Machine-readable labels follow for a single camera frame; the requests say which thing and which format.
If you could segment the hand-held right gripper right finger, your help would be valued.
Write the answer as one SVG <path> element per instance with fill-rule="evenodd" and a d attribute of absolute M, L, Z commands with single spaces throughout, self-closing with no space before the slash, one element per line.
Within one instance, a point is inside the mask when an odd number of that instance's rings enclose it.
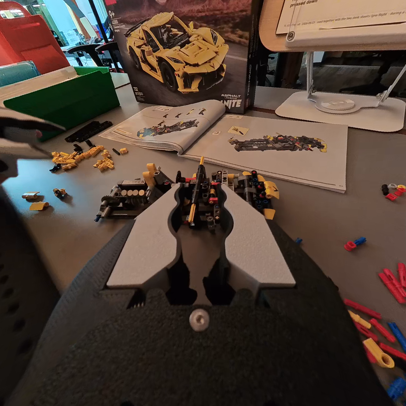
<path fill-rule="evenodd" d="M 225 237 L 231 287 L 254 294 L 262 288 L 294 287 L 295 279 L 264 216 L 226 185 L 221 190 L 223 207 L 231 216 L 231 231 Z"/>

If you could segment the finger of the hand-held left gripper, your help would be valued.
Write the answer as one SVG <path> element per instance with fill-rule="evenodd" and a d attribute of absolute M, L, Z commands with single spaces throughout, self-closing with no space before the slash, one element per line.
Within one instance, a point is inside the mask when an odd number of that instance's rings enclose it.
<path fill-rule="evenodd" d="M 0 108 L 0 127 L 1 135 L 5 128 L 18 128 L 18 129 L 35 129 L 39 131 L 65 131 L 65 128 L 59 124 L 50 121 L 23 114 L 6 107 Z"/>
<path fill-rule="evenodd" d="M 5 159 L 52 159 L 51 152 L 39 143 L 23 143 L 5 138 L 0 139 L 0 158 Z"/>

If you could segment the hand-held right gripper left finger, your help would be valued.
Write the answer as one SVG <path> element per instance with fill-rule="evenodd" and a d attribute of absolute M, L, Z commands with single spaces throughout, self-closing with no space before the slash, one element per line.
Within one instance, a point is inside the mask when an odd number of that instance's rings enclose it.
<path fill-rule="evenodd" d="M 180 258 L 180 240 L 171 218 L 177 209 L 180 184 L 141 213 L 107 281 L 109 288 L 169 289 L 168 269 Z"/>

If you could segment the black yellow lego car chassis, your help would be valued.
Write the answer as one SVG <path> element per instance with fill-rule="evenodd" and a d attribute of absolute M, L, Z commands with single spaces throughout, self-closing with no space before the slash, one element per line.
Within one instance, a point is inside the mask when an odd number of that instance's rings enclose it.
<path fill-rule="evenodd" d="M 135 219 L 178 184 L 184 188 L 184 196 L 180 198 L 181 219 L 191 229 L 206 226 L 211 233 L 216 231 L 221 220 L 220 186 L 231 189 L 266 219 L 274 218 L 272 199 L 280 198 L 274 182 L 266 181 L 256 170 L 244 171 L 242 175 L 218 170 L 208 175 L 204 160 L 202 156 L 192 177 L 183 177 L 178 171 L 175 181 L 167 177 L 160 167 L 148 164 L 142 178 L 120 181 L 101 198 L 95 222 L 114 218 Z"/>

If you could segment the pile of coloured lego pins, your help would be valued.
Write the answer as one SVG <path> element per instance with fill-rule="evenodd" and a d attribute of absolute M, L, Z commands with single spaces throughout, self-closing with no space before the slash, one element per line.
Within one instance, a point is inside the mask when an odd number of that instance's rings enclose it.
<path fill-rule="evenodd" d="M 378 274 L 378 276 L 386 288 L 391 292 L 396 301 L 400 304 L 405 304 L 404 263 L 398 263 L 398 274 L 399 278 L 396 278 L 396 276 L 389 269 L 385 268 L 383 269 L 383 272 Z M 378 320 L 382 319 L 380 313 L 349 299 L 344 299 L 343 301 L 346 306 L 371 316 L 371 319 L 367 322 L 357 314 L 348 311 L 357 330 L 367 337 L 367 339 L 363 340 L 363 346 L 369 361 L 384 368 L 390 367 L 389 361 L 398 361 L 398 367 L 405 370 L 405 366 L 401 366 L 401 362 L 405 362 L 405 352 L 400 352 L 387 344 L 380 342 L 378 337 L 376 337 L 376 335 L 371 331 L 373 326 L 383 337 L 386 338 L 386 340 L 390 341 L 391 343 L 398 342 L 405 351 L 405 336 L 399 330 L 396 323 L 388 323 L 388 326 L 392 331 L 388 332 L 388 330 L 378 322 Z"/>

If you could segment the pile of yellow lego pieces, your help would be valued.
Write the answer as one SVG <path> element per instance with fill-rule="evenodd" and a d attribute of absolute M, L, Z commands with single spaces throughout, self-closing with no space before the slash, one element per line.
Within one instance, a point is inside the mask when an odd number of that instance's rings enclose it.
<path fill-rule="evenodd" d="M 94 163 L 93 167 L 100 172 L 105 170 L 114 170 L 115 164 L 109 150 L 106 150 L 103 145 L 92 146 L 89 150 L 84 151 L 77 147 L 72 153 L 63 151 L 52 152 L 53 167 L 49 170 L 51 173 L 56 173 L 60 170 L 68 171 L 74 169 L 84 160 L 90 158 L 99 158 Z"/>

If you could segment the black lego beam stack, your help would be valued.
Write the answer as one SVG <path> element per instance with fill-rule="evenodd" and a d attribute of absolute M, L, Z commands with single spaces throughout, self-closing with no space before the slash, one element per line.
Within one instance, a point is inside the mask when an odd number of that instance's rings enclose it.
<path fill-rule="evenodd" d="M 111 121 L 92 121 L 81 129 L 65 138 L 67 143 L 82 143 L 91 137 L 107 130 L 113 125 Z"/>

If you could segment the cluster of small lego bushes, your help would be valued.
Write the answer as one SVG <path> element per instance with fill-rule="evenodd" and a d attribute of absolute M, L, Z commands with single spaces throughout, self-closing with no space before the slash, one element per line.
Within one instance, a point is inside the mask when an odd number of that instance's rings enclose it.
<path fill-rule="evenodd" d="M 394 183 L 383 184 L 381 186 L 381 191 L 386 199 L 394 201 L 405 194 L 406 186 L 403 184 L 397 185 Z"/>

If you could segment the lego set box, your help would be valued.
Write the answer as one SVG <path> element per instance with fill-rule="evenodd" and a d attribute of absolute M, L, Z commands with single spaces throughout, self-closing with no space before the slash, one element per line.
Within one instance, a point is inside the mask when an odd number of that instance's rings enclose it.
<path fill-rule="evenodd" d="M 259 0 L 104 1 L 138 102 L 254 105 Z"/>

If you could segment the green plastic bin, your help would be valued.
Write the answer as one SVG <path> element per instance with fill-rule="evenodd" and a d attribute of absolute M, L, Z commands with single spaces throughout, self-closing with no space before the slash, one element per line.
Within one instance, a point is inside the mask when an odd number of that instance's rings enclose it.
<path fill-rule="evenodd" d="M 72 129 L 120 105 L 109 69 L 67 67 L 1 88 L 11 110 Z"/>

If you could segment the teal padded seat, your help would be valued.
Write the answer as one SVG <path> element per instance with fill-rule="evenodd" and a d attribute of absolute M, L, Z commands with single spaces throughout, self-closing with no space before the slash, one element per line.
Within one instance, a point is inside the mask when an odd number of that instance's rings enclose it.
<path fill-rule="evenodd" d="M 0 67 L 0 87 L 40 76 L 33 61 L 25 60 Z"/>

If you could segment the open instruction booklet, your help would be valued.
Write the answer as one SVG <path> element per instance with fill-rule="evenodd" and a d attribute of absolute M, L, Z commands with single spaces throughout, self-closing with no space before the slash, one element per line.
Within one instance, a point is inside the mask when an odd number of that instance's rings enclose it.
<path fill-rule="evenodd" d="M 346 191 L 348 126 L 227 114 L 210 99 L 150 106 L 101 137 L 338 192 Z"/>

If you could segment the black pole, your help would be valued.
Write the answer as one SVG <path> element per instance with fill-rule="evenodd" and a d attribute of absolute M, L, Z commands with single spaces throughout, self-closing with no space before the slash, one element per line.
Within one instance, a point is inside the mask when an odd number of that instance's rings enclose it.
<path fill-rule="evenodd" d="M 98 11 L 97 11 L 97 8 L 96 8 L 96 6 L 95 6 L 95 3 L 94 3 L 93 0 L 88 0 L 88 2 L 89 2 L 89 5 L 90 5 L 90 7 L 91 7 L 91 9 L 92 9 L 92 12 L 93 12 L 93 14 L 94 14 L 94 17 L 95 17 L 95 19 L 96 19 L 97 26 L 98 26 L 99 32 L 100 32 L 100 34 L 101 34 L 101 36 L 102 36 L 102 38 L 103 38 L 103 40 L 104 40 L 104 43 L 108 43 L 108 38 L 107 38 L 107 36 L 106 36 L 105 30 L 104 30 L 104 26 L 103 26 L 103 23 L 101 22 L 100 16 L 99 16 Z"/>

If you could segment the white wooden document stand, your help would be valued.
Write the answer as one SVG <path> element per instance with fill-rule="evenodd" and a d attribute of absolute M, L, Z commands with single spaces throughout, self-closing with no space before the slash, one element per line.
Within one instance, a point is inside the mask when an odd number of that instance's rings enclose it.
<path fill-rule="evenodd" d="M 405 102 L 389 97 L 405 73 L 377 95 L 347 95 L 316 91 L 313 81 L 315 51 L 405 50 L 406 23 L 317 28 L 302 26 L 287 34 L 277 34 L 284 1 L 264 1 L 259 23 L 263 45 L 275 52 L 307 53 L 307 90 L 289 96 L 276 110 L 278 116 L 319 123 L 345 124 L 377 132 L 396 132 L 403 128 Z"/>

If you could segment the printed instruction sheet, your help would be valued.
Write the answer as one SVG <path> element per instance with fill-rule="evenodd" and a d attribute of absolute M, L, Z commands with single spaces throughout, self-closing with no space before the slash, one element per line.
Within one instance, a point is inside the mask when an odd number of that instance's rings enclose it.
<path fill-rule="evenodd" d="M 347 28 L 404 23 L 404 0 L 297 0 L 284 1 L 277 34 L 302 26 Z"/>

